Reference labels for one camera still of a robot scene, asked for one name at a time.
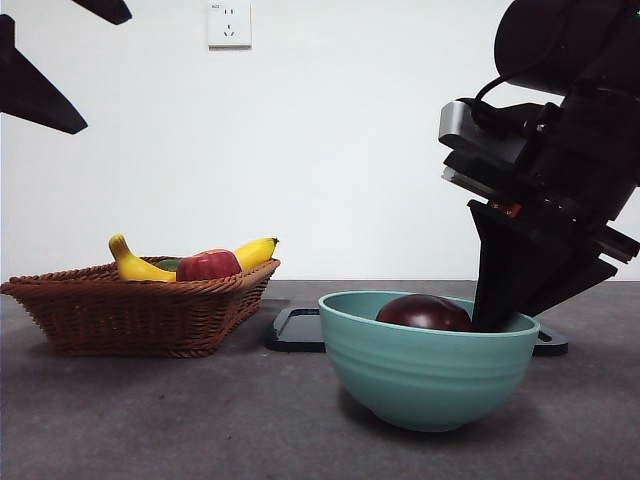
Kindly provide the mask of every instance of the cable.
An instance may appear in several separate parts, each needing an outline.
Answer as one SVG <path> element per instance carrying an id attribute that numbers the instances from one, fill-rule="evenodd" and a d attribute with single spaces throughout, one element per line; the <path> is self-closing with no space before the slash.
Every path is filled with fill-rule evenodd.
<path id="1" fill-rule="evenodd" d="M 475 96 L 473 105 L 471 107 L 471 117 L 473 118 L 474 122 L 480 125 L 480 127 L 484 128 L 485 130 L 495 130 L 496 127 L 498 127 L 497 124 L 504 123 L 499 121 L 498 119 L 494 119 L 494 124 L 491 125 L 486 121 L 487 117 L 490 118 L 491 116 L 497 116 L 497 114 L 495 113 L 496 109 L 491 105 L 489 105 L 488 103 L 483 102 L 482 98 L 491 90 L 493 90 L 495 87 L 500 85 L 501 83 L 508 82 L 512 78 L 517 77 L 518 75 L 522 75 L 523 73 L 526 73 L 538 67 L 540 64 L 548 60 L 548 58 L 551 56 L 551 54 L 553 54 L 553 52 L 556 50 L 556 48 L 559 46 L 560 42 L 562 41 L 562 38 L 566 33 L 567 27 L 569 25 L 571 13 L 579 1 L 580 0 L 568 0 L 567 4 L 562 8 L 562 10 L 560 11 L 560 15 L 558 17 L 559 20 L 562 21 L 562 23 L 560 24 L 560 28 L 557 29 L 555 35 L 552 37 L 551 41 L 549 42 L 549 45 L 547 46 L 546 50 L 538 59 L 536 59 L 534 62 L 532 62 L 531 64 L 523 68 L 519 68 L 505 75 L 500 75 L 498 78 L 495 78 L 494 80 L 490 81 L 480 89 L 480 91 Z M 485 118 L 481 118 L 479 116 L 480 108 L 484 110 L 483 113 L 485 113 Z"/>

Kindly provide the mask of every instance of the plum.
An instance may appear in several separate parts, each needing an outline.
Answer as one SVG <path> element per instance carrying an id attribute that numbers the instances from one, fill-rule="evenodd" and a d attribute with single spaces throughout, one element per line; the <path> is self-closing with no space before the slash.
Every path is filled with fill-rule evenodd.
<path id="1" fill-rule="evenodd" d="M 407 327 L 470 332 L 467 311 L 446 298 L 421 293 L 404 295 L 385 304 L 376 320 Z"/>

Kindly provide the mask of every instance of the red apple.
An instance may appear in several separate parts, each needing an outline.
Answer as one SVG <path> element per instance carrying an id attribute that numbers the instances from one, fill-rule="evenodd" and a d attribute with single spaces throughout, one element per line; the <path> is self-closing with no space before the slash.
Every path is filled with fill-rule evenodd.
<path id="1" fill-rule="evenodd" d="M 464 308 L 446 298 L 420 293 L 391 300 L 380 309 L 376 320 L 407 327 L 471 331 L 471 319 Z"/>
<path id="2" fill-rule="evenodd" d="M 241 271 L 240 263 L 233 252 L 217 248 L 180 260 L 176 280 L 212 280 L 235 275 Z"/>

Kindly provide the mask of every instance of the white wall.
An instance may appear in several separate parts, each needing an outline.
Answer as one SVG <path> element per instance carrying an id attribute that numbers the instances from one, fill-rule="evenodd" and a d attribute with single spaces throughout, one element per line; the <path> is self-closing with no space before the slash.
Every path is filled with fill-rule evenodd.
<path id="1" fill-rule="evenodd" d="M 215 52 L 209 2 L 127 3 L 115 27 L 71 1 L 3 2 L 90 125 L 3 115 L 3 280 L 109 262 L 115 232 L 139 255 L 275 235 L 280 279 L 476 278 L 472 196 L 440 178 L 438 120 L 496 75 L 509 0 L 254 0 L 253 49 Z M 640 237 L 634 198 L 617 226 Z"/>

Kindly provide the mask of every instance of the fake fruit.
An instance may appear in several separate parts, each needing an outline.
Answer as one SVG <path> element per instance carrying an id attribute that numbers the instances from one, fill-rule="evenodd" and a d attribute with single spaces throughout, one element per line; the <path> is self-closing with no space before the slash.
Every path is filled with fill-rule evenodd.
<path id="1" fill-rule="evenodd" d="M 178 270 L 178 264 L 182 258 L 165 258 L 156 263 L 156 267 L 166 270 L 168 272 L 175 272 Z"/>
<path id="2" fill-rule="evenodd" d="M 233 252 L 217 248 L 180 260 L 178 281 L 213 280 L 240 273 L 242 268 Z"/>
<path id="3" fill-rule="evenodd" d="M 276 249 L 277 243 L 277 238 L 259 238 L 236 248 L 233 253 L 236 255 L 242 270 L 250 270 L 269 260 Z"/>
<path id="4" fill-rule="evenodd" d="M 464 308 L 446 298 L 420 293 L 391 300 L 380 309 L 376 320 L 407 327 L 471 331 L 471 319 Z"/>
<path id="5" fill-rule="evenodd" d="M 175 272 L 167 272 L 149 262 L 136 257 L 124 240 L 124 236 L 116 233 L 109 239 L 109 250 L 116 261 L 118 275 L 122 280 L 155 280 L 174 282 Z"/>

